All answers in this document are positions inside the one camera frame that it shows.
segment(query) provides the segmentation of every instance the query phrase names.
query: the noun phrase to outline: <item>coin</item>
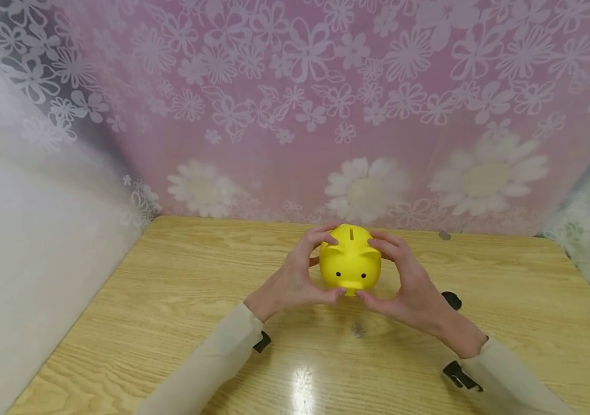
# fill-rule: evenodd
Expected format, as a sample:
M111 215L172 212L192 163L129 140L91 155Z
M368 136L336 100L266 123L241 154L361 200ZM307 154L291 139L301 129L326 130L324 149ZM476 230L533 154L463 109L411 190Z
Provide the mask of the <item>coin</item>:
M353 333L353 336L357 337L357 339L361 339L364 337L366 331L364 330L364 326L359 323L355 323L350 326L350 332Z

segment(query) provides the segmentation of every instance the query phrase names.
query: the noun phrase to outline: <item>pink floral backdrop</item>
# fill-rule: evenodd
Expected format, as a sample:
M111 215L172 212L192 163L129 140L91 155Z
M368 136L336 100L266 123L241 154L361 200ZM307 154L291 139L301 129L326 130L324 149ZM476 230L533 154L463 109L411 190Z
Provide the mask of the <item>pink floral backdrop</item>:
M590 0L24 4L164 214L534 235L590 162Z

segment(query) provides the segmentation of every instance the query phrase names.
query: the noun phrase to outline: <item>hand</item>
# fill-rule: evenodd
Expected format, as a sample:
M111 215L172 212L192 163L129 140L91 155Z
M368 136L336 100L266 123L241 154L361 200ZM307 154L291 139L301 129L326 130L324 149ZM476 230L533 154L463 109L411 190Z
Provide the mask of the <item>hand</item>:
M358 291L356 295L366 308L437 337L461 358L479 354L486 335L449 306L407 242L387 232L371 235L374 239L369 240L369 245L395 263L401 287L391 300L378 300L368 292Z
M325 224L304 232L277 272L244 301L256 318L264 323L279 311L302 305L334 304L346 293L346 288L340 287L322 290L309 276L309 267L318 263L318 257L310 258L312 251L322 241L338 244L329 233L338 226L338 223Z

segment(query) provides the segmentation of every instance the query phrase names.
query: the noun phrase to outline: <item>table surface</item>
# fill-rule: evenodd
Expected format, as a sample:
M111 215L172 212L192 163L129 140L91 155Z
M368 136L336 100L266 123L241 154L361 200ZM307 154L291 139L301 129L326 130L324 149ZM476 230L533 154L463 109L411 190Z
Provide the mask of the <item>table surface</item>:
M280 266L309 225L160 217L71 328L10 414L130 413L227 311ZM590 414L590 288L557 245L538 237L392 231L441 290L512 349L555 393ZM317 268L312 278L320 281ZM398 286L391 263L375 292ZM351 333L353 323L365 335ZM365 311L356 298L275 316L205 413L466 414L442 377L454 355Z

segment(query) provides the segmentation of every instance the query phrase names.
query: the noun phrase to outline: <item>yellow piggy bank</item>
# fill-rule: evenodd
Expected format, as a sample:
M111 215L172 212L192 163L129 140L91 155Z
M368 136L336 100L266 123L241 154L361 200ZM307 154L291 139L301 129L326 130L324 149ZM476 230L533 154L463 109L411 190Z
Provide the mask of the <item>yellow piggy bank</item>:
M369 231L344 223L330 235L339 243L320 245L320 274L327 286L344 287L347 296L373 288L380 276L381 253L368 244Z

